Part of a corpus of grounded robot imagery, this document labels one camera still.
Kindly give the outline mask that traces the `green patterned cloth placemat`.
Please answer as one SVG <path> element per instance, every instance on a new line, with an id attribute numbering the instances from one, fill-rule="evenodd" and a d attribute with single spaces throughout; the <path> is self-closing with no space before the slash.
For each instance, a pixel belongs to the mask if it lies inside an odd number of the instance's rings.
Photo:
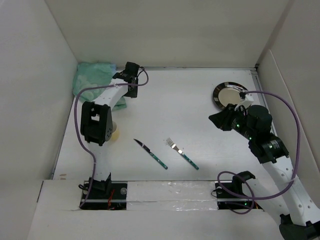
<path id="1" fill-rule="evenodd" d="M 111 83 L 116 73 L 116 65 L 107 62 L 81 62 L 77 65 L 77 70 L 72 82 L 72 92 L 76 97 L 78 93 L 85 88 L 107 86 Z M 79 101 L 92 102 L 99 97 L 106 88 L 87 90 L 81 94 Z M 127 107 L 126 100 L 121 97 L 115 104 L 113 110 L 125 109 Z"/>

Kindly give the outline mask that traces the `yellow mug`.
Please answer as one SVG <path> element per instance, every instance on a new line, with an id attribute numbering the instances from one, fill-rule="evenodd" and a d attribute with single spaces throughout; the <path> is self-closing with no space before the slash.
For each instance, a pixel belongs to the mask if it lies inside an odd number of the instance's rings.
<path id="1" fill-rule="evenodd" d="M 112 129 L 112 135 L 110 137 L 110 141 L 115 142 L 119 138 L 120 131 L 115 121 L 112 122 L 112 127 L 113 129 Z"/>

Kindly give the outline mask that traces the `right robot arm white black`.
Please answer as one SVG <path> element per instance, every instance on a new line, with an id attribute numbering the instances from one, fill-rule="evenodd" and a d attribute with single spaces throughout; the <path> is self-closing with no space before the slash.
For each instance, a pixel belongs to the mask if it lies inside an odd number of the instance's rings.
<path id="1" fill-rule="evenodd" d="M 318 240 L 320 238 L 320 209 L 312 201 L 297 175 L 289 152 L 282 140 L 271 132 L 272 116 L 267 108 L 248 108 L 228 104 L 209 120 L 222 131 L 234 130 L 248 140 L 248 147 L 271 176 L 280 196 L 267 199 L 265 189 L 250 172 L 240 173 L 243 179 L 232 179 L 231 191 L 237 197 L 254 194 L 255 201 L 278 224 L 285 240 Z"/>

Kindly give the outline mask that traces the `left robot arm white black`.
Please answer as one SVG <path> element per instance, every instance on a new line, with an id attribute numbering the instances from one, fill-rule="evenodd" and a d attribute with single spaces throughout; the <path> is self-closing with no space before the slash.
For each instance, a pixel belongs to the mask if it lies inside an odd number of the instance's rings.
<path id="1" fill-rule="evenodd" d="M 101 87 L 102 94 L 92 101 L 85 101 L 81 107 L 80 124 L 75 122 L 77 137 L 84 137 L 87 146 L 80 145 L 93 158 L 92 176 L 88 183 L 79 187 L 85 192 L 94 189 L 100 198 L 111 194 L 108 183 L 111 172 L 107 170 L 106 160 L 103 159 L 103 145 L 111 139 L 117 139 L 119 129 L 112 117 L 112 110 L 122 97 L 136 98 L 138 95 L 139 73 L 145 69 L 133 62 L 127 62 L 124 70 L 115 73 L 108 85 Z"/>

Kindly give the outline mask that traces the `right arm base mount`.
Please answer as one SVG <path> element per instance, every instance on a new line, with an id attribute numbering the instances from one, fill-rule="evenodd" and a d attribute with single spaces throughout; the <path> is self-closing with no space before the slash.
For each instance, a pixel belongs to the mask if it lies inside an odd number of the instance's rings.
<path id="1" fill-rule="evenodd" d="M 243 193 L 243 185 L 246 185 L 244 181 L 237 176 L 234 175 L 231 181 L 222 181 L 221 184 L 228 189 L 228 191 L 245 196 Z M 247 214 L 250 209 L 262 210 L 255 201 L 247 198 L 239 198 L 225 191 L 217 181 L 214 182 L 214 187 L 215 189 L 211 191 L 211 196 L 217 199 L 217 207 L 219 210 L 230 210 L 238 215 Z"/>

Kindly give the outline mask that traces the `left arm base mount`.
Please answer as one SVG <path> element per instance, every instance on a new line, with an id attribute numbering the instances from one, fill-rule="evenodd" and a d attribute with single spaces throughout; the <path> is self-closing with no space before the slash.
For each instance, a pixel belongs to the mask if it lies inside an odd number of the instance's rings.
<path id="1" fill-rule="evenodd" d="M 125 181 L 93 181 L 90 193 L 89 181 L 79 184 L 81 189 L 81 210 L 122 211 L 127 209 L 128 183 Z"/>

